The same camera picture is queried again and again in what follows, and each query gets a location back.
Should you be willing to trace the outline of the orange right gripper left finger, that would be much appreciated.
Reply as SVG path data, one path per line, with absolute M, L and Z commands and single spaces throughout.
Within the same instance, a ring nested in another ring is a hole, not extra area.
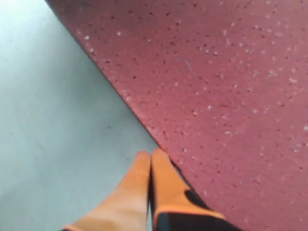
M 146 151 L 136 154 L 127 174 L 115 190 L 95 209 L 64 231 L 145 231 L 148 217 L 148 192 L 151 157 Z

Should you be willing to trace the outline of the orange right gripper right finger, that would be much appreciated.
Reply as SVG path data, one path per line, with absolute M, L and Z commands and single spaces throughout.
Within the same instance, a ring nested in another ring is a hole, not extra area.
M 151 155 L 154 231 L 225 231 L 226 220 L 193 191 L 160 148 Z

